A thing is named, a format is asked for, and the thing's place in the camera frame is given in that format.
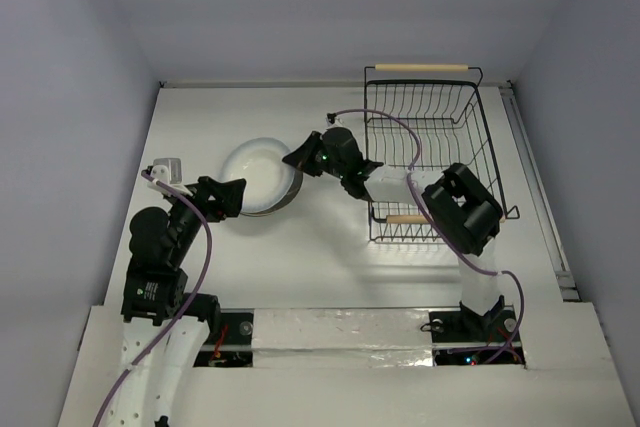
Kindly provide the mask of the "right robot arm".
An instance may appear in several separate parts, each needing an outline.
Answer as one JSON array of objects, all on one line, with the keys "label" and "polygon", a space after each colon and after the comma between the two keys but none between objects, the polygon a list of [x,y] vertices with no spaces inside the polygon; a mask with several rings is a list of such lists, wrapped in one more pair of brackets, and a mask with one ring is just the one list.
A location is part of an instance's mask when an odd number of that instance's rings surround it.
[{"label": "right robot arm", "polygon": [[458,324],[470,338],[489,338],[504,309],[494,260],[503,210],[466,165],[454,163],[441,173],[388,166],[365,158],[344,127],[312,132],[282,161],[309,176],[337,178],[355,199],[415,206],[458,257],[462,282]]}]

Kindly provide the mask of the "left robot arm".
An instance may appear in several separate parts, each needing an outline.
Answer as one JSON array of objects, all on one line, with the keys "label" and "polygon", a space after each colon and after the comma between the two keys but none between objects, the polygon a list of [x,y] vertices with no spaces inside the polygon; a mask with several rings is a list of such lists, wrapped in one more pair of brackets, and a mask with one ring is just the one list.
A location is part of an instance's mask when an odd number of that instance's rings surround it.
[{"label": "left robot arm", "polygon": [[[202,176],[183,186],[157,167],[142,176],[170,207],[148,207],[131,219],[120,374],[95,417],[97,426],[171,425],[200,349],[224,333],[217,297],[200,288],[212,260],[211,226],[240,214],[245,180]],[[182,263],[199,233],[205,235],[205,266],[189,288]]]}]

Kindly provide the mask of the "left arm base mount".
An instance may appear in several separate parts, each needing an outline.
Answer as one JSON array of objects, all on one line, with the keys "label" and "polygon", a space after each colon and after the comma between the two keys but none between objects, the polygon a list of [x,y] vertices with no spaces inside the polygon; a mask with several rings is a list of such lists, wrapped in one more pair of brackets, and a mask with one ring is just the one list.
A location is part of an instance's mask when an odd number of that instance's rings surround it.
[{"label": "left arm base mount", "polygon": [[221,327],[205,341],[195,367],[245,368],[253,366],[253,310],[223,310]]}]

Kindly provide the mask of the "white deep plate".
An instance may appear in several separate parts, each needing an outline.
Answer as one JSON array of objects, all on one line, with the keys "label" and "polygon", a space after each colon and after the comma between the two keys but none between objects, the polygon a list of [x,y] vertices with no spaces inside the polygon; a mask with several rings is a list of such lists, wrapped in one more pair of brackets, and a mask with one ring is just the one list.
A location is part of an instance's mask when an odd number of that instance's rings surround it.
[{"label": "white deep plate", "polygon": [[240,144],[228,155],[219,180],[246,181],[242,214],[261,214],[286,196],[295,178],[294,169],[282,161],[289,153],[289,147],[282,141],[259,137]]}]

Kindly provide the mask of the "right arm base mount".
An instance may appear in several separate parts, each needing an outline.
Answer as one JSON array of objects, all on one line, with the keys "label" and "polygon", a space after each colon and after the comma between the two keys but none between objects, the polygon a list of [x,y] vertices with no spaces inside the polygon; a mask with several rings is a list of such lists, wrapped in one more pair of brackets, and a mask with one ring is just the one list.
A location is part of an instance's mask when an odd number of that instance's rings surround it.
[{"label": "right arm base mount", "polygon": [[520,365],[525,355],[518,334],[509,340],[516,324],[515,312],[508,308],[486,333],[473,333],[456,310],[429,313],[420,331],[429,334],[434,364],[440,366]]}]

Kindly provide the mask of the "grey-green mottled plate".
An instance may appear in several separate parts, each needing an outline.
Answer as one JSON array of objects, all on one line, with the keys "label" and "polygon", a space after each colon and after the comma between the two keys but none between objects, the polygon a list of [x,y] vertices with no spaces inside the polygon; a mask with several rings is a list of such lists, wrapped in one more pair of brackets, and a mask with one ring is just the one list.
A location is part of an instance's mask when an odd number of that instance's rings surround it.
[{"label": "grey-green mottled plate", "polygon": [[283,209],[284,207],[289,205],[298,195],[302,187],[302,183],[303,183],[303,173],[300,171],[294,171],[294,179],[285,196],[274,206],[263,209],[257,213],[251,213],[251,216],[253,217],[266,216]]}]

